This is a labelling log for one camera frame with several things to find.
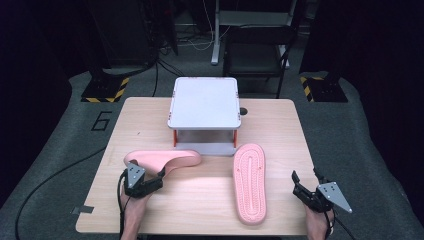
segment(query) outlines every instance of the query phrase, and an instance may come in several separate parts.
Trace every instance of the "gray carpet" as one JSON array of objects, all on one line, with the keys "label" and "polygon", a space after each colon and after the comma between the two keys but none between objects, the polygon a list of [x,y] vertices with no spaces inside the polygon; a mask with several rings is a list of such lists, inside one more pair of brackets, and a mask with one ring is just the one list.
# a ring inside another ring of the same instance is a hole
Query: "gray carpet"
[{"label": "gray carpet", "polygon": [[[357,239],[424,239],[424,229],[414,216],[402,187],[388,172],[369,137],[361,101],[352,85],[343,79],[340,81],[348,103],[307,101],[298,74],[306,41],[306,36],[300,36],[290,54],[290,69],[286,72],[281,98],[295,102],[314,165],[327,178],[338,182],[353,208],[352,214],[340,209],[340,220]],[[181,70],[185,76],[221,76],[222,62],[211,66],[211,53],[212,47],[201,51],[193,46],[180,46],[179,56],[171,52],[166,56],[160,55],[160,58]],[[112,72],[129,70],[133,69],[114,69]],[[131,77],[122,99],[117,103],[80,102],[90,75],[84,73],[70,79],[73,95],[68,109],[43,151],[0,210],[0,239],[14,238],[19,207],[39,183],[107,145],[125,99],[152,96],[155,78],[154,67]],[[174,74],[159,66],[155,96],[170,97],[175,78]],[[91,131],[102,111],[111,112],[102,115],[110,119],[109,124],[105,131]],[[35,192],[20,217],[21,239],[118,238],[117,234],[78,233],[75,230],[78,216],[70,213],[74,207],[84,204],[102,154],[100,152],[58,174]],[[336,224],[330,239],[350,237]]]}]

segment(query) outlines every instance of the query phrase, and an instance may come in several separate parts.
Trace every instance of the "forearm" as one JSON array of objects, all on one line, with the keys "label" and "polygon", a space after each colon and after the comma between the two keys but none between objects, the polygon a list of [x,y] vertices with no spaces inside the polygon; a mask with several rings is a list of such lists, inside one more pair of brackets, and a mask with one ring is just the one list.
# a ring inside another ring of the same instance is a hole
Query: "forearm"
[{"label": "forearm", "polygon": [[324,233],[308,233],[308,240],[325,240],[325,232]]},{"label": "forearm", "polygon": [[125,219],[125,227],[121,240],[136,240],[140,229],[142,217],[129,217]]}]

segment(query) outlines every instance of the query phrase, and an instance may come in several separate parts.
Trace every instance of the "human hand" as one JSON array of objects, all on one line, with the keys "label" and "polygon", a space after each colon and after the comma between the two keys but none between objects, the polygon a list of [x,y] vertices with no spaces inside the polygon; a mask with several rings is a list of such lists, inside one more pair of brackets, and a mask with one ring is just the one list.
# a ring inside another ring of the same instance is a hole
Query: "human hand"
[{"label": "human hand", "polygon": [[121,240],[137,239],[138,230],[146,212],[147,202],[152,195],[153,193],[144,198],[131,198],[125,194],[124,190],[121,191],[120,201],[125,211],[124,231]]},{"label": "human hand", "polygon": [[[324,213],[318,213],[303,204],[306,212],[306,228],[309,240],[324,240],[328,229],[327,218]],[[327,212],[330,224],[334,220],[333,210]]]}]

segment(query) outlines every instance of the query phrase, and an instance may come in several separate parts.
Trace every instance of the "pink slipper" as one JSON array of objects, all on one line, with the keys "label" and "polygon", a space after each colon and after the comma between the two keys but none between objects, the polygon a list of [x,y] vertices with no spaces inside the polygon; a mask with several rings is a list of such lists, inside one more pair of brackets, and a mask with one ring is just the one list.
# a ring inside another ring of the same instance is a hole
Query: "pink slipper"
[{"label": "pink slipper", "polygon": [[234,186],[239,219],[246,225],[265,220],[265,154],[253,143],[244,144],[234,154]]},{"label": "pink slipper", "polygon": [[195,166],[201,162],[201,156],[193,150],[171,151],[133,151],[124,158],[125,165],[136,160],[140,167],[150,174],[157,174],[165,167],[165,176],[173,169]]}]

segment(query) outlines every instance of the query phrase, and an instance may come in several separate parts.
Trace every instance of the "black chair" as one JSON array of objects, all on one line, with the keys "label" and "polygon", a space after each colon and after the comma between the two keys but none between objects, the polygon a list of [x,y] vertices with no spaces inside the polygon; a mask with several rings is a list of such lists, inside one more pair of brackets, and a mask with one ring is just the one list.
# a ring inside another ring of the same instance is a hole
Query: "black chair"
[{"label": "black chair", "polygon": [[[297,0],[290,25],[243,25],[232,28],[225,39],[223,76],[237,80],[260,78],[264,84],[270,78],[278,77],[275,94],[279,98],[289,51],[296,40],[304,9],[305,0]],[[280,45],[285,46],[282,54]]]}]

